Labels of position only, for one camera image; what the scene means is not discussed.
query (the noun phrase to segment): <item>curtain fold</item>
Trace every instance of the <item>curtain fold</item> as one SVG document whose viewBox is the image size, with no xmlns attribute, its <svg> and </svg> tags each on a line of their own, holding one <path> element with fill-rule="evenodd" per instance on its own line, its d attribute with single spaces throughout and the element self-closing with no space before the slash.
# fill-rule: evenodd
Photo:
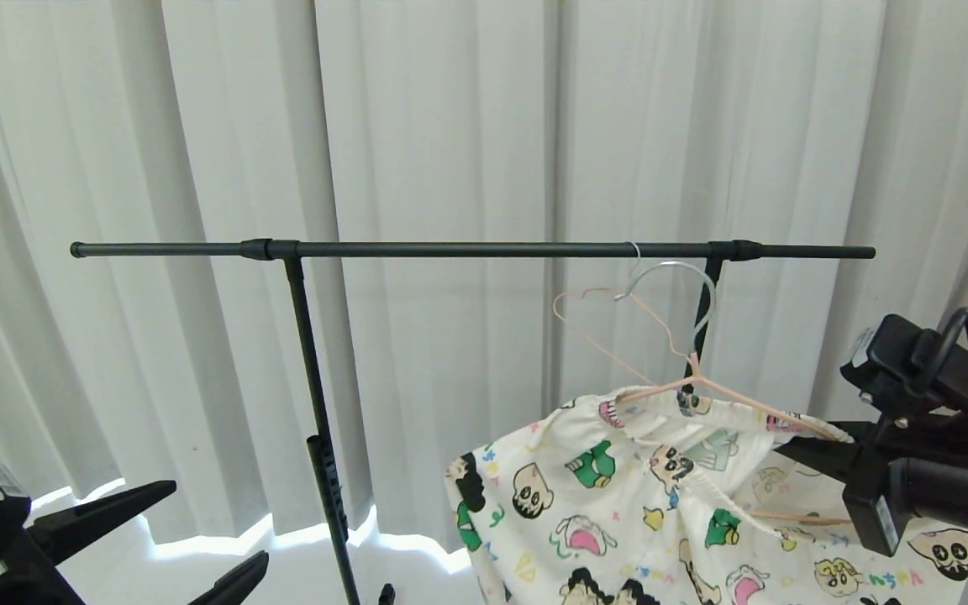
<svg viewBox="0 0 968 605">
<path fill-rule="evenodd" d="M 933 325 L 968 264 L 968 3 L 0 3 L 0 460 L 31 492 L 177 479 L 161 543 L 323 521 L 284 267 L 68 255 L 253 237 L 875 245 L 729 264 L 706 348 L 736 390 L 860 416 L 853 338 Z M 447 462 L 641 382 L 560 292 L 680 376 L 648 315 L 577 298 L 633 268 L 307 260 L 350 523 L 454 550 Z M 698 293 L 639 287 L 676 349 Z"/>
</svg>

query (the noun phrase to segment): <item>vertical rack pole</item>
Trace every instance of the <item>vertical rack pole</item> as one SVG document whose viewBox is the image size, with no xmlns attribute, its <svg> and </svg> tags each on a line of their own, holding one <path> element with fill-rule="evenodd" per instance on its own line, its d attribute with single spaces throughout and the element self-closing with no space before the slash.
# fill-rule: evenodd
<svg viewBox="0 0 968 605">
<path fill-rule="evenodd" d="M 342 495 L 339 493 L 338 467 L 334 463 L 334 448 L 331 447 L 331 425 L 327 419 L 327 403 L 324 399 L 324 386 L 319 376 L 319 359 L 316 356 L 316 341 L 312 333 L 312 318 L 308 314 L 308 299 L 304 294 L 304 270 L 299 256 L 283 258 L 286 265 L 286 279 L 293 298 L 293 317 L 297 320 L 297 332 L 301 340 L 301 353 L 304 355 L 304 374 L 308 377 L 308 393 L 312 395 L 312 413 L 316 418 L 318 435 L 308 437 L 308 455 L 312 457 L 312 468 L 319 487 L 319 501 L 327 517 L 327 529 L 331 533 L 331 546 L 338 562 L 342 588 L 345 589 L 349 605 L 360 605 L 357 582 L 350 565 L 350 549 L 346 540 L 350 538 L 350 528 L 346 523 L 345 510 L 342 508 Z"/>
<path fill-rule="evenodd" d="M 712 279 L 712 283 L 715 286 L 719 286 L 719 277 L 723 274 L 723 257 L 722 256 L 709 256 L 706 263 L 704 263 L 704 272 L 706 272 L 709 278 Z M 697 303 L 697 318 L 692 322 L 692 325 L 697 325 L 700 320 L 704 318 L 704 315 L 708 314 L 709 303 L 711 302 L 711 296 L 708 292 L 708 287 L 703 286 L 700 288 L 700 302 Z M 704 336 L 708 334 L 708 325 L 704 324 L 704 327 L 700 332 L 694 334 L 692 338 L 692 348 L 697 352 L 697 359 L 702 357 L 704 352 Z M 687 378 L 692 376 L 692 367 L 687 364 Z M 692 384 L 687 384 L 682 388 L 683 391 L 687 393 L 692 393 Z"/>
</svg>

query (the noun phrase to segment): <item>light under curtain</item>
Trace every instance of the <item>light under curtain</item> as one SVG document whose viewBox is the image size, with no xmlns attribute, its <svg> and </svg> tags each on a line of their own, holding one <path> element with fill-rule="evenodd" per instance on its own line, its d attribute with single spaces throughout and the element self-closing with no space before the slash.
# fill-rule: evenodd
<svg viewBox="0 0 968 605">
<path fill-rule="evenodd" d="M 968 3 L 0 3 L 0 460 L 33 494 L 177 479 L 161 543 L 323 521 L 281 267 L 68 253 L 253 237 L 875 245 L 729 265 L 706 352 L 857 418 L 854 336 L 935 325 L 968 266 Z M 631 267 L 308 261 L 350 524 L 460 547 L 449 460 L 638 380 L 550 316 Z M 676 348 L 697 283 L 643 284 Z M 565 311 L 680 375 L 633 305 Z"/>
</svg>

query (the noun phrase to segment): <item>curtain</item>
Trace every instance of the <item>curtain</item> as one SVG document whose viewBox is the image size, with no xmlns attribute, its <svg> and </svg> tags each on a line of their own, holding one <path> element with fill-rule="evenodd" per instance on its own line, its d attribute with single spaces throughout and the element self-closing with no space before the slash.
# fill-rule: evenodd
<svg viewBox="0 0 968 605">
<path fill-rule="evenodd" d="M 0 460 L 33 494 L 177 479 L 157 541 L 322 522 L 281 266 L 69 242 L 875 245 L 728 264 L 706 372 L 855 418 L 884 313 L 968 266 L 968 3 L 0 3 Z M 648 267 L 646 260 L 640 268 Z M 309 260 L 350 523 L 460 546 L 460 453 L 681 375 L 632 260 Z M 699 282 L 639 294 L 688 348 Z M 489 474 L 502 476 L 504 470 Z"/>
</svg>

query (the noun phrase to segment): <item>horizontal black rod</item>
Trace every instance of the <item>horizontal black rod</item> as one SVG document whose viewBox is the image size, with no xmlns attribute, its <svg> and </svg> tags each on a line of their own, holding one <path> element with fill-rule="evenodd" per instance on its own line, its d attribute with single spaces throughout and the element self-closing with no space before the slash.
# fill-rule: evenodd
<svg viewBox="0 0 968 605">
<path fill-rule="evenodd" d="M 257 260 L 287 257 L 494 257 L 494 258 L 872 258 L 867 245 L 762 245 L 753 241 L 710 241 L 702 244 L 638 242 L 350 242 L 254 239 L 237 244 L 81 244 L 70 252 L 85 256 L 245 256 Z"/>
</svg>

